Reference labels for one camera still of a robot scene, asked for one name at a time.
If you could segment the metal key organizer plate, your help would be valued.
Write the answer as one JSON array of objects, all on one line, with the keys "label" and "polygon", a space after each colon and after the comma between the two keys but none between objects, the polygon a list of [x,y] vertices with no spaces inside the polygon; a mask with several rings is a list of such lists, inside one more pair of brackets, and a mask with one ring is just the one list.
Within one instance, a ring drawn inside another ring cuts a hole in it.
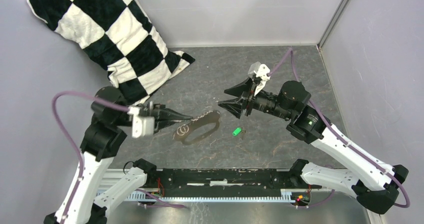
[{"label": "metal key organizer plate", "polygon": [[218,110],[205,112],[176,129],[173,140],[182,145],[198,143],[215,133],[220,127],[221,113]]}]

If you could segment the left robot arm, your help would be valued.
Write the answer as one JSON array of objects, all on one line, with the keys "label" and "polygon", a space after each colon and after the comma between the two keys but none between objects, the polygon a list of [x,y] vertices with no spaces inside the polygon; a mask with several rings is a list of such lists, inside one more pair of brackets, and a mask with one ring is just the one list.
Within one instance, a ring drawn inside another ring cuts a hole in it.
[{"label": "left robot arm", "polygon": [[54,96],[52,111],[57,116],[57,101],[64,95],[91,100],[92,121],[80,145],[72,143],[78,166],[71,186],[60,208],[44,219],[44,223],[106,223],[110,214],[136,189],[155,184],[160,193],[164,186],[157,167],[143,159],[134,161],[129,171],[116,184],[98,194],[100,183],[127,137],[123,127],[131,128],[131,136],[139,138],[158,133],[192,117],[162,104],[130,105],[114,87],[104,87],[94,96],[76,91],[63,91]]}]

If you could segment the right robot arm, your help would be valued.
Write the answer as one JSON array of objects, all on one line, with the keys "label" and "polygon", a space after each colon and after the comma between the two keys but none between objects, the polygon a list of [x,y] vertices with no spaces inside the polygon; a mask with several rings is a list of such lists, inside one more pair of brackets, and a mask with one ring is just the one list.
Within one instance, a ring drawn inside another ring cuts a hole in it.
[{"label": "right robot arm", "polygon": [[332,169],[298,159],[288,175],[293,187],[301,188],[305,184],[328,187],[355,198],[377,214],[385,214],[396,205],[408,169],[378,160],[342,134],[308,104],[311,94],[301,82],[287,81],[278,94],[273,94],[260,90],[259,80],[249,78],[225,93],[231,99],[219,101],[218,105],[236,118],[250,115],[252,110],[281,118],[288,122],[286,129],[292,136],[342,164],[341,169]]}]

